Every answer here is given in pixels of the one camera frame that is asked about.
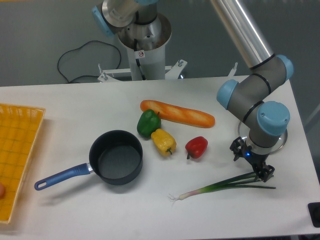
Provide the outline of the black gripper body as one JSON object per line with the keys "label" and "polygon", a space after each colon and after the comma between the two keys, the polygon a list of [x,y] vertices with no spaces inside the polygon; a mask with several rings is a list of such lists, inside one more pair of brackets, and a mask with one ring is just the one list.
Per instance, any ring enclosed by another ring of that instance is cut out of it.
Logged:
{"label": "black gripper body", "polygon": [[255,153],[253,148],[249,145],[244,145],[241,148],[242,157],[252,165],[253,168],[262,168],[266,162],[269,154],[258,154]]}

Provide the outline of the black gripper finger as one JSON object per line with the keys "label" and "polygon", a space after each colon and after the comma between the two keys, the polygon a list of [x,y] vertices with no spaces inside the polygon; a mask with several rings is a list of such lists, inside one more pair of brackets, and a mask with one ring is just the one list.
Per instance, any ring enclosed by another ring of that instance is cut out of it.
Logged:
{"label": "black gripper finger", "polygon": [[239,136],[231,143],[229,149],[233,152],[233,161],[237,161],[239,158],[245,158],[247,145]]}
{"label": "black gripper finger", "polygon": [[267,182],[274,175],[275,168],[271,165],[266,165],[264,162],[253,165],[253,171],[255,172],[257,178],[263,182]]}

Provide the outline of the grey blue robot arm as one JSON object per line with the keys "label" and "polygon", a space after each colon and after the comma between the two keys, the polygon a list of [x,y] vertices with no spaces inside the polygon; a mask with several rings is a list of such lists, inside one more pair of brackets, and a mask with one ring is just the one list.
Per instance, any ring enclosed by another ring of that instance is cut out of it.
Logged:
{"label": "grey blue robot arm", "polygon": [[[226,81],[216,95],[249,129],[247,138],[234,140],[230,149],[266,182],[275,170],[266,159],[286,132],[290,112],[282,103],[265,98],[291,78],[294,67],[286,56],[274,54],[241,1],[214,0],[212,5],[252,71],[242,82]],[[108,37],[118,36],[126,47],[134,81],[172,78],[173,72],[165,70],[171,24],[158,13],[155,0],[105,0],[91,12],[101,31]]]}

